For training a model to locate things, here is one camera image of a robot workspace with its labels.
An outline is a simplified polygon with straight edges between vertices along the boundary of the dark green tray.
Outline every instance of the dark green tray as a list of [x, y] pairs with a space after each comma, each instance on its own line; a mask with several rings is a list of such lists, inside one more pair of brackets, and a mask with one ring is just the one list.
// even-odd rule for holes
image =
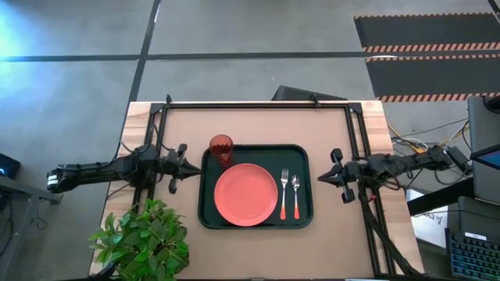
[[[217, 180], [224, 170], [216, 157], [207, 149], [202, 159], [202, 178], [198, 199], [198, 217], [203, 226], [210, 229], [298, 229], [311, 223], [313, 220], [313, 195], [309, 161], [303, 148], [294, 144], [234, 145], [233, 163], [252, 163], [266, 169], [276, 181], [278, 203], [271, 216], [257, 226], [236, 226], [224, 219], [217, 211], [213, 197]], [[280, 219], [281, 198], [283, 196], [283, 186], [280, 179], [283, 168], [289, 170], [285, 192], [287, 212], [285, 220]], [[294, 219], [295, 192], [291, 185], [293, 175], [297, 175], [300, 179], [300, 187], [297, 190], [300, 219]]]

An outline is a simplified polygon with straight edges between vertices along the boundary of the green plant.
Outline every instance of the green plant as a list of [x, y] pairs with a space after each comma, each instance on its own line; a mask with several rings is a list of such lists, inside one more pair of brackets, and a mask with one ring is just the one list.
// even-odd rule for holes
[[174, 276], [189, 265], [188, 234], [180, 216], [160, 200], [147, 199], [141, 214], [131, 210], [115, 224], [113, 213], [105, 229], [89, 240], [100, 250], [97, 262], [114, 262], [120, 278], [127, 281], [175, 280]]

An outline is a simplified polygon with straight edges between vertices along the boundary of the tray rim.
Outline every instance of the tray rim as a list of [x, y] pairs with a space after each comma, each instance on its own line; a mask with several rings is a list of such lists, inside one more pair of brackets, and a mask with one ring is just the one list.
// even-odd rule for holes
[[[312, 189], [312, 185], [311, 185], [311, 173], [310, 173], [310, 169], [309, 169], [309, 156], [307, 155], [307, 152], [305, 151], [305, 149], [303, 147], [301, 147], [300, 145], [298, 144], [235, 144], [234, 147], [235, 148], [241, 148], [241, 147], [257, 147], [257, 148], [264, 148], [264, 147], [269, 147], [269, 146], [278, 146], [278, 147], [292, 147], [294, 148], [295, 150], [299, 150], [299, 152], [301, 153], [302, 157], [304, 158], [304, 162], [305, 162], [305, 168], [307, 169], [307, 171], [309, 172], [309, 192], [310, 192], [310, 197], [311, 197], [311, 204], [310, 204], [310, 209], [311, 209], [311, 212], [310, 212], [310, 216], [303, 222], [303, 224], [301, 224], [300, 226], [292, 226], [292, 227], [277, 227], [277, 226], [266, 226], [266, 227], [263, 227], [263, 228], [256, 228], [255, 226], [235, 226], [235, 227], [231, 227], [231, 228], [227, 228], [227, 227], [214, 227], [214, 226], [211, 226], [209, 224], [207, 224], [204, 219], [202, 219], [202, 200], [201, 200], [201, 197], [202, 197], [202, 188], [203, 188], [203, 179], [205, 178], [205, 174], [202, 173], [201, 174], [201, 179], [200, 179], [200, 187], [199, 187], [199, 192], [198, 192], [198, 221], [204, 226], [206, 227], [207, 229], [216, 229], [216, 230], [225, 230], [225, 229], [302, 229], [302, 228], [305, 228], [307, 227], [309, 224], [311, 224], [311, 221], [313, 220], [314, 218], [314, 202], [313, 202], [313, 189]], [[203, 156], [202, 156], [202, 171], [203, 171], [203, 163], [204, 163], [204, 159], [205, 157], [207, 156], [207, 154], [210, 153], [210, 150], [209, 148], [207, 148], [204, 152], [203, 152]]]

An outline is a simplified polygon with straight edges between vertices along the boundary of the black bracket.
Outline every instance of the black bracket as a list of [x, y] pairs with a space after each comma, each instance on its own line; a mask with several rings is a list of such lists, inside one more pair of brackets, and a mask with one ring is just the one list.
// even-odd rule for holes
[[352, 109], [352, 111], [356, 112], [357, 114], [363, 113], [363, 107], [359, 102], [349, 102], [349, 108]]
[[157, 112], [160, 112], [164, 107], [165, 104], [163, 103], [151, 104], [151, 107], [149, 108], [149, 114], [156, 114]]
[[309, 100], [314, 102], [314, 107], [315, 108], [321, 107], [320, 101], [318, 100], [318, 97], [315, 94], [311, 94], [309, 96]]
[[166, 94], [166, 104], [165, 104], [165, 108], [170, 108], [170, 103], [172, 102], [172, 98], [170, 97], [169, 94]]

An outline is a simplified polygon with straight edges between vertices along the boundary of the electronic equipment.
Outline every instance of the electronic equipment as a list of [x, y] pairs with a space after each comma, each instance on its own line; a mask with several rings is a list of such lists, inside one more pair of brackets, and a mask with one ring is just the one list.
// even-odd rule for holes
[[20, 166], [18, 161], [0, 153], [0, 176], [14, 179]]
[[480, 157], [492, 152], [500, 143], [500, 114], [495, 112], [496, 105], [489, 98], [470, 97], [467, 99], [470, 122], [470, 146], [473, 162], [473, 192], [476, 198], [500, 205], [500, 189], [497, 188], [500, 171], [485, 164]]
[[488, 165], [491, 168], [500, 169], [500, 144], [473, 152], [470, 155], [470, 159]]
[[486, 237], [500, 237], [500, 206], [462, 196], [459, 203], [459, 230], [479, 233]]
[[487, 110], [493, 113], [500, 113], [500, 97], [483, 97], [484, 105], [486, 105]]
[[471, 280], [500, 280], [500, 243], [474, 233], [446, 229], [452, 276]]

